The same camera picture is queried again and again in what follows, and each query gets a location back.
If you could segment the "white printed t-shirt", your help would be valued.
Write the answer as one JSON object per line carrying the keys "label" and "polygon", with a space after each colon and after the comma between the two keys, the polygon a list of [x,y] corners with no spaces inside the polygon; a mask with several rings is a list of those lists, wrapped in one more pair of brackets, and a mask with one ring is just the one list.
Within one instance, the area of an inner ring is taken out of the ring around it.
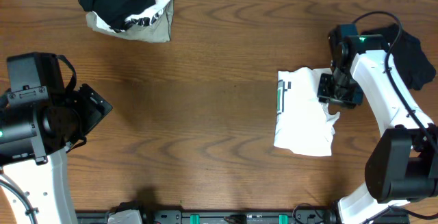
{"label": "white printed t-shirt", "polygon": [[334,124],[340,113],[329,113],[329,105],[319,102],[318,84],[329,68],[279,71],[276,98],[274,146],[298,155],[332,155]]}

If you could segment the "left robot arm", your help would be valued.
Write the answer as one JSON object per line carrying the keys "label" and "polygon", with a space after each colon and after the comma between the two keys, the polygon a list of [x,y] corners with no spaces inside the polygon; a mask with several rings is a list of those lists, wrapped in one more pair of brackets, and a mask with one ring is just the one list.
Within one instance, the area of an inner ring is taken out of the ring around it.
{"label": "left robot arm", "polygon": [[67,154],[112,109],[84,84],[78,91],[46,86],[1,98],[1,188],[17,223],[143,223],[134,203],[113,212],[76,212]]}

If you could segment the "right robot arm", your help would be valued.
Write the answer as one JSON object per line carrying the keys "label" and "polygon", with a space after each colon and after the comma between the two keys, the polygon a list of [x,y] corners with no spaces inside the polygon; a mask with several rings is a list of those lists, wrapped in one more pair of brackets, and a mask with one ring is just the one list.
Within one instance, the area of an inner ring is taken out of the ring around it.
{"label": "right robot arm", "polygon": [[322,74],[322,103],[354,108],[364,99],[381,135],[365,181],[335,206],[338,223],[373,223],[404,205],[437,196],[437,126],[416,104],[381,35],[332,33],[333,72]]}

